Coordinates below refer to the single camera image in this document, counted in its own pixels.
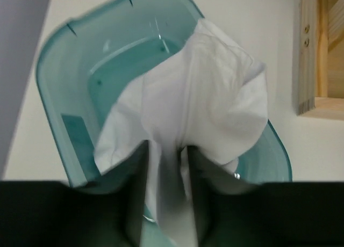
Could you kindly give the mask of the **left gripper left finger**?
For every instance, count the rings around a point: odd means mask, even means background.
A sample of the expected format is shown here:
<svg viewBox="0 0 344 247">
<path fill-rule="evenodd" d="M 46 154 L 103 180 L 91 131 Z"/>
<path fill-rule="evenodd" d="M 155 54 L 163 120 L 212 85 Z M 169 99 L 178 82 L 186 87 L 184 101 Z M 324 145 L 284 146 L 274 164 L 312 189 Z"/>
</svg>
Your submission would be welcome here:
<svg viewBox="0 0 344 247">
<path fill-rule="evenodd" d="M 139 246 L 149 145 L 72 188 L 60 181 L 1 182 L 1 246 Z"/>
</svg>

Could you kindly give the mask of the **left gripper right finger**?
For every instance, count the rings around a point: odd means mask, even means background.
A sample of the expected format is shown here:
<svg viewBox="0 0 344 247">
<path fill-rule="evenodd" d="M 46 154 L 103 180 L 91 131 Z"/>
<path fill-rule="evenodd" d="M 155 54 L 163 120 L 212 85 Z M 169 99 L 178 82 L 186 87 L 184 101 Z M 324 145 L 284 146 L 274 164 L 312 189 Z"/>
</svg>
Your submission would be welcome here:
<svg viewBox="0 0 344 247">
<path fill-rule="evenodd" d="M 343 183 L 257 185 L 187 159 L 198 246 L 343 246 Z"/>
</svg>

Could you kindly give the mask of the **white skirt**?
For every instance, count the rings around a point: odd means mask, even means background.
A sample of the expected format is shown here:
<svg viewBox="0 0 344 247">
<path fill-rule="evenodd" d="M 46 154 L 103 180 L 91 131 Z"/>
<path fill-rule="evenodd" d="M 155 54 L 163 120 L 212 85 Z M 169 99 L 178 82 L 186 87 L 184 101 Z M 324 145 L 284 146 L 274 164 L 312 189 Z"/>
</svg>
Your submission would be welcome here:
<svg viewBox="0 0 344 247">
<path fill-rule="evenodd" d="M 105 173 L 149 141 L 148 210 L 175 246 L 195 246 L 189 170 L 179 151 L 197 146 L 233 173 L 268 121 L 266 66 L 200 19 L 175 55 L 132 80 L 112 106 L 94 151 Z"/>
</svg>

